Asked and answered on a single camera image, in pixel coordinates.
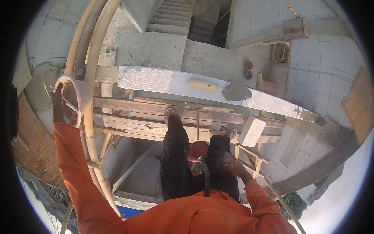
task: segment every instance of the worker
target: worker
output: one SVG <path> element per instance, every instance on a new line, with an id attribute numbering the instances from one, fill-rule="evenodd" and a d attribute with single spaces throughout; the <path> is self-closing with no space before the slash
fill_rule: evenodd
<path id="1" fill-rule="evenodd" d="M 188 137 L 173 109 L 165 113 L 168 132 L 161 160 L 164 202 L 123 221 L 91 179 L 80 129 L 66 124 L 64 120 L 61 89 L 60 84 L 52 96 L 56 153 L 81 234 L 297 233 L 282 216 L 279 205 L 229 153 L 229 141 L 236 130 L 230 130 L 226 136 L 211 138 L 208 155 L 202 160 L 208 165 L 208 171 L 204 172 L 209 172 L 211 186 L 209 191 L 206 191 L 206 186 L 201 187 L 186 166 Z M 223 171 L 227 173 L 223 173 L 221 179 L 226 182 L 219 185 L 218 173 Z M 238 202 L 236 177 L 245 184 L 251 209 Z"/>

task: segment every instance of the bucket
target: bucket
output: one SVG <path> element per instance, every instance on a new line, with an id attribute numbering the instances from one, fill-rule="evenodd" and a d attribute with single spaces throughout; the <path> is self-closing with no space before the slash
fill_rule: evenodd
<path id="1" fill-rule="evenodd" d="M 64 88 L 66 87 L 65 83 L 67 81 L 71 81 L 73 83 L 75 93 L 77 94 L 78 119 L 77 119 L 76 127 L 79 127 L 82 121 L 82 116 L 84 115 L 84 113 L 87 111 L 87 109 L 90 107 L 92 103 L 91 87 L 84 81 L 76 80 L 68 74 L 63 74 L 57 79 L 56 84 L 55 84 L 55 89 L 57 89 L 57 86 L 60 83 L 62 83 L 64 85 L 64 87 L 61 90 L 61 94 L 62 94 Z"/>

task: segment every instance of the leg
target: leg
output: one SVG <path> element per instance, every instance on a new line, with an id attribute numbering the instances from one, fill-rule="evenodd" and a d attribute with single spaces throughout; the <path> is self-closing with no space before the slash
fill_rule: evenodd
<path id="1" fill-rule="evenodd" d="M 232 176 L 224 167 L 224 160 L 234 157 L 230 153 L 230 139 L 235 137 L 236 131 L 234 134 L 232 134 L 233 132 L 230 131 L 228 132 L 227 136 L 214 135 L 210 138 L 207 165 L 210 173 L 211 189 L 219 189 L 226 192 L 237 202 L 239 202 L 237 178 Z M 204 173 L 195 177 L 195 192 L 204 190 L 204 181 Z"/>
<path id="2" fill-rule="evenodd" d="M 161 159 L 161 189 L 164 201 L 193 195 L 193 175 L 188 167 L 189 140 L 178 115 L 167 114 L 167 131 Z"/>

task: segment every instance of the concrete step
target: concrete step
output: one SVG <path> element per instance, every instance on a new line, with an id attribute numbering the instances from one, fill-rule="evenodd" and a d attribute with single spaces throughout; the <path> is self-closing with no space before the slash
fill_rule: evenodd
<path id="1" fill-rule="evenodd" d="M 191 32 L 189 39 L 196 42 L 209 43 L 211 37 L 204 34 Z"/>
<path id="2" fill-rule="evenodd" d="M 191 18 L 189 17 L 184 17 L 184 16 L 179 16 L 179 15 L 169 15 L 169 14 L 159 14 L 155 13 L 153 15 L 154 18 L 157 19 L 173 19 L 173 20 L 181 20 L 181 21 L 186 21 L 189 24 L 191 23 Z"/>
<path id="3" fill-rule="evenodd" d="M 165 6 L 165 5 L 161 5 L 160 9 L 163 9 L 163 10 L 185 11 L 185 12 L 190 12 L 190 13 L 192 13 L 192 11 L 193 11 L 192 8 L 179 7 L 179 6 Z"/>
<path id="4" fill-rule="evenodd" d="M 168 15 L 178 15 L 178 16 L 184 16 L 184 17 L 192 17 L 191 12 L 186 11 L 178 11 L 178 10 L 169 10 L 169 9 L 158 9 L 156 13 L 159 14 L 168 14 Z"/>
<path id="5" fill-rule="evenodd" d="M 192 27 L 192 32 L 207 35 L 209 37 L 211 37 L 213 34 L 213 30 L 210 30 L 208 28 L 202 28 L 196 25 Z"/>
<path id="6" fill-rule="evenodd" d="M 181 4 L 186 4 L 186 5 L 195 5 L 195 1 L 191 0 L 165 0 L 164 2 L 170 2 L 170 3 L 181 3 Z"/>
<path id="7" fill-rule="evenodd" d="M 165 24 L 165 25 L 175 25 L 181 27 L 190 27 L 190 23 L 181 20 L 174 20 L 174 19 L 157 19 L 152 18 L 150 24 Z"/>
<path id="8" fill-rule="evenodd" d="M 215 24 L 212 24 L 212 23 L 204 21 L 204 20 L 199 20 L 199 19 L 195 19 L 194 26 L 195 25 L 199 26 L 199 27 L 202 27 L 202 28 L 208 28 L 210 30 L 214 30 L 214 27 L 215 27 Z"/>
<path id="9" fill-rule="evenodd" d="M 172 2 L 172 1 L 165 1 L 165 2 L 162 3 L 162 5 L 166 5 L 166 6 L 179 6 L 179 7 L 185 7 L 185 8 L 191 8 L 191 9 L 193 9 L 193 5 L 183 4 L 183 3 L 176 3 L 176 2 Z"/>
<path id="10" fill-rule="evenodd" d="M 157 32 L 157 33 L 170 33 L 175 35 L 187 36 L 188 35 L 188 28 L 175 26 L 175 25 L 164 25 L 164 24 L 148 24 L 149 32 Z"/>

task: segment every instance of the hand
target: hand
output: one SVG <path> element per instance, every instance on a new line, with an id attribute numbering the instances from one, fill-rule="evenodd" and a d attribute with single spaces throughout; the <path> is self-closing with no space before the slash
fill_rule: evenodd
<path id="1" fill-rule="evenodd" d="M 53 105 L 53 123 L 61 122 L 66 123 L 64 119 L 64 110 L 62 108 L 62 95 L 61 89 L 64 87 L 63 84 L 59 84 L 54 93 L 50 93 L 52 97 Z"/>
<path id="2" fill-rule="evenodd" d="M 228 170 L 231 175 L 235 177 L 239 177 L 242 179 L 244 184 L 247 183 L 250 179 L 252 179 L 252 175 L 245 169 L 243 164 L 237 158 L 228 158 L 225 159 L 225 168 Z"/>

